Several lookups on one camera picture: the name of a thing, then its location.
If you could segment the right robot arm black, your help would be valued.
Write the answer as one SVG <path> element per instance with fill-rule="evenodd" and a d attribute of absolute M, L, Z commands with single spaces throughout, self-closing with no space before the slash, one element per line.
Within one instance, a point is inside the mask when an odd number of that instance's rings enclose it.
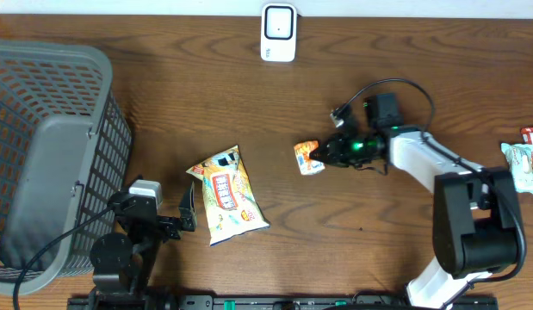
<path fill-rule="evenodd" d="M 462 159 L 417 125 L 374 122 L 367 134 L 341 125 L 310 159 L 367 170 L 382 159 L 433 196 L 435 257 L 406 286 L 420 309 L 449 309 L 475 284 L 503 282 L 522 269 L 526 240 L 511 173 Z"/>

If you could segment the white black barcode scanner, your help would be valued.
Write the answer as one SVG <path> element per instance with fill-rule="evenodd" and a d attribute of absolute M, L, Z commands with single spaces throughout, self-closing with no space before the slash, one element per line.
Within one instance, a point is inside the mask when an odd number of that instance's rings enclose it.
<path fill-rule="evenodd" d="M 261 17 L 260 55 L 267 62 L 292 62 L 296 55 L 297 10 L 288 3 L 267 3 Z"/>

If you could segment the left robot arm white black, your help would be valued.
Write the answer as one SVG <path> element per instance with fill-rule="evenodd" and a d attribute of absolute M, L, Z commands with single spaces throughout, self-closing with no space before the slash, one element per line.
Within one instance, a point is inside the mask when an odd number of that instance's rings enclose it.
<path fill-rule="evenodd" d="M 85 309 L 178 309 L 178 300 L 165 289 L 148 286 L 158 250 L 169 240 L 179 240 L 197 227 L 195 186 L 183 195 L 178 217 L 158 213 L 161 184 L 136 180 L 114 193 L 107 207 L 123 229 L 100 237 L 91 247 L 95 287 Z"/>

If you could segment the grey plastic shopping basket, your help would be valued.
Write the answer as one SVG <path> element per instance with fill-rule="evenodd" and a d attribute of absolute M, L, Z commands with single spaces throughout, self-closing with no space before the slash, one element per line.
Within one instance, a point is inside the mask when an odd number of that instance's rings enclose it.
<path fill-rule="evenodd" d="M 0 295 L 91 271 L 132 146 L 112 77 L 90 46 L 0 40 Z"/>

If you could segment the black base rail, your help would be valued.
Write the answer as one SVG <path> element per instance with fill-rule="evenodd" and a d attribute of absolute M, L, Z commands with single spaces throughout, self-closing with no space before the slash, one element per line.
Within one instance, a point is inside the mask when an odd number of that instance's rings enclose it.
<path fill-rule="evenodd" d="M 213 297 L 211 295 L 163 294 L 145 297 L 92 293 L 67 301 L 68 310 L 322 310 L 322 309 L 413 309 L 405 298 L 382 294 L 344 297 Z"/>

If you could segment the teal wet wipes pack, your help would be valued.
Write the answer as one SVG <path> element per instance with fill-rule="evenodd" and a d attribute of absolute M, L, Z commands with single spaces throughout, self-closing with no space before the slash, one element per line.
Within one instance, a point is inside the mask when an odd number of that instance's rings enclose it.
<path fill-rule="evenodd" d="M 502 143 L 500 149 L 509 165 L 516 191 L 533 195 L 533 146 Z"/>

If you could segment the yellow snack chip bag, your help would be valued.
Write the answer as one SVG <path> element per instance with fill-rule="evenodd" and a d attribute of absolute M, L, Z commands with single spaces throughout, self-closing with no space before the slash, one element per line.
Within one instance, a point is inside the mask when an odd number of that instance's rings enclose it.
<path fill-rule="evenodd" d="M 270 227 L 253 195 L 238 146 L 219 152 L 186 172 L 202 181 L 210 245 Z"/>

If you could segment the small orange white box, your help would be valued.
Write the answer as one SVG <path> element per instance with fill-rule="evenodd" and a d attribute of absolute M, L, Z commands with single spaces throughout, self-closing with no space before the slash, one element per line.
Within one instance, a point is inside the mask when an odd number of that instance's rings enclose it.
<path fill-rule="evenodd" d="M 311 176 L 320 173 L 325 165 L 320 161 L 311 159 L 311 152 L 319 147 L 317 140 L 309 140 L 294 145 L 294 154 L 301 175 Z"/>

